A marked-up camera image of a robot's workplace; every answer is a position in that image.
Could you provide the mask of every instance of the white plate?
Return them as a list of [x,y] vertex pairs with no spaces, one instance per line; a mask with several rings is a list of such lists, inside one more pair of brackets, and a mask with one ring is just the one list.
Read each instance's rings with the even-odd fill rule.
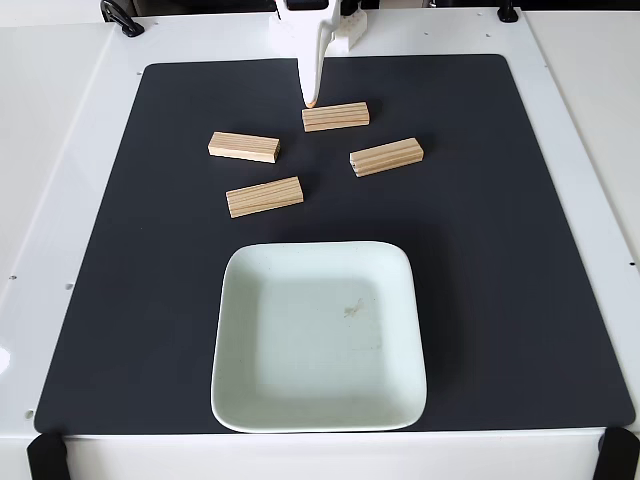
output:
[[211,406],[240,432],[390,430],[424,410],[413,276],[388,243],[238,250],[224,275]]

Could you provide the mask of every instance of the white table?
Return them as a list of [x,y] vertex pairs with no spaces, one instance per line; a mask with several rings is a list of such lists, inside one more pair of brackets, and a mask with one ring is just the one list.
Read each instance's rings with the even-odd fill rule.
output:
[[[629,265],[633,258],[546,62],[565,93],[606,195],[615,202],[615,215],[638,252],[640,230],[633,212],[640,203],[627,191],[633,180],[629,177],[639,168],[631,156],[634,148],[638,151],[638,139],[614,134],[640,127],[639,67],[637,54],[632,55],[640,17],[528,14],[538,41],[546,46],[545,61],[527,18],[503,25],[494,10],[374,12],[366,36],[351,54],[500,53],[507,58],[636,402],[640,278]],[[0,64],[14,67],[11,75],[0,78],[0,99],[13,113],[0,117],[0,132],[11,132],[0,136],[0,153],[22,160],[0,164],[0,187],[13,188],[10,196],[0,193],[5,195],[0,218],[5,224],[6,215],[25,228],[25,217],[38,205],[35,220],[26,221],[26,241],[15,240],[17,227],[13,236],[5,230],[0,235],[14,256],[20,252],[15,265],[5,265],[17,278],[8,281],[0,304],[0,346],[11,353],[9,369],[0,374],[0,435],[5,438],[0,441],[0,474],[5,478],[29,478],[24,448],[35,432],[25,412],[37,404],[70,297],[67,284],[79,270],[138,73],[155,62],[278,56],[264,41],[263,14],[142,23],[147,32],[137,39],[103,24],[0,30],[0,44],[11,46],[0,53]],[[626,57],[605,55],[608,44],[626,51]],[[591,55],[581,57],[583,48]],[[46,60],[50,52],[57,54],[58,63]],[[603,77],[610,90],[603,90]],[[33,122],[39,122],[37,135]],[[607,128],[613,132],[599,135]],[[7,169],[10,179],[4,175]],[[43,186],[46,195],[41,197]],[[579,479],[592,475],[600,433],[124,437],[68,444],[77,478]]]

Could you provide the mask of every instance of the black bracket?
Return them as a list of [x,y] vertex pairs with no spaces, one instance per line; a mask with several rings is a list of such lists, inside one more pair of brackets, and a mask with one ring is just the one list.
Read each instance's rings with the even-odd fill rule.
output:
[[141,33],[144,33],[144,27],[134,22],[115,0],[101,0],[100,10],[102,11],[104,21],[116,22],[122,27],[122,33],[127,37],[137,37]]
[[513,23],[518,21],[518,14],[513,9],[511,0],[503,0],[502,6],[498,9],[498,18],[503,23]]
[[27,447],[33,480],[71,480],[67,447],[57,433],[43,433]]
[[633,480],[640,440],[624,428],[607,428],[598,444],[600,455],[593,480]]

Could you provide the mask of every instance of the wooden block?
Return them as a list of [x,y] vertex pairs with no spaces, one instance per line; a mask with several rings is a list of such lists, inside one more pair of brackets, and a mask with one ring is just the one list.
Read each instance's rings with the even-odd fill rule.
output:
[[209,142],[209,155],[256,162],[276,163],[279,151],[280,140],[277,138],[215,132]]
[[285,178],[271,183],[240,188],[227,192],[231,218],[263,212],[272,208],[302,203],[302,188],[298,177]]
[[422,157],[424,157],[424,151],[418,141],[415,138],[408,138],[353,152],[350,155],[350,161],[356,176],[364,177],[420,162]]
[[369,110],[365,102],[309,108],[302,111],[302,123],[305,132],[369,125]]

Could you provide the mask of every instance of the black mat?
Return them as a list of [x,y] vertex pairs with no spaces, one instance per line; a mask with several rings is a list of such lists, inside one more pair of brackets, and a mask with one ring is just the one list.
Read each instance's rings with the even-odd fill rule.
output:
[[[381,240],[409,256],[428,399],[408,430],[634,420],[505,60],[328,59],[320,104],[361,100],[370,126],[305,134],[293,60],[146,69],[37,410],[39,431],[229,432],[210,405],[229,257],[254,243],[326,240]],[[280,138],[277,164],[209,157],[215,130]],[[349,152],[412,136],[422,163],[354,176]],[[229,218],[225,191],[292,175],[304,204]]]

